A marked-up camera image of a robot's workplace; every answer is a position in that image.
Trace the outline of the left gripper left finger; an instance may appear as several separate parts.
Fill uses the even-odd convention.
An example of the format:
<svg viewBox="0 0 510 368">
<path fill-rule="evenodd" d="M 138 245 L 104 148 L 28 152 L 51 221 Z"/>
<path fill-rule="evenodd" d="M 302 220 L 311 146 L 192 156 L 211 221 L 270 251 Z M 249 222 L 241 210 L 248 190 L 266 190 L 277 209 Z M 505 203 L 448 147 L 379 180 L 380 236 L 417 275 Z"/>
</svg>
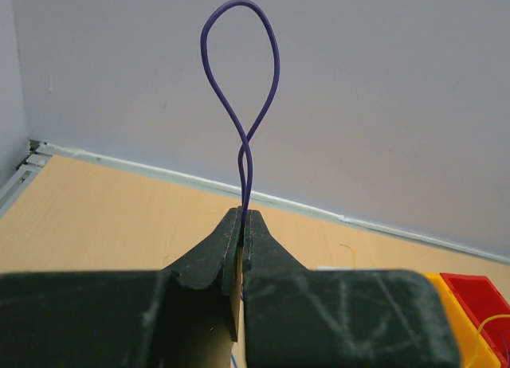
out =
<svg viewBox="0 0 510 368">
<path fill-rule="evenodd" d="M 1 276 L 4 367 L 227 367 L 241 210 L 165 268 Z"/>
</svg>

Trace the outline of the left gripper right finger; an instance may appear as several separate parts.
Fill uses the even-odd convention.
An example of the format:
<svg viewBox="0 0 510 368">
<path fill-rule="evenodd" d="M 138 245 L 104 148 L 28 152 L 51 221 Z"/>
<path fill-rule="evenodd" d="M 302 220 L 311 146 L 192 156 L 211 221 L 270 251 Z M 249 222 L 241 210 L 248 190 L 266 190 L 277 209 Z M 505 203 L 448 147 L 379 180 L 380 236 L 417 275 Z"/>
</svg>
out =
<svg viewBox="0 0 510 368">
<path fill-rule="evenodd" d="M 249 367 L 458 367 L 461 352 L 437 289 L 405 269 L 313 270 L 269 232 L 244 225 Z"/>
</svg>

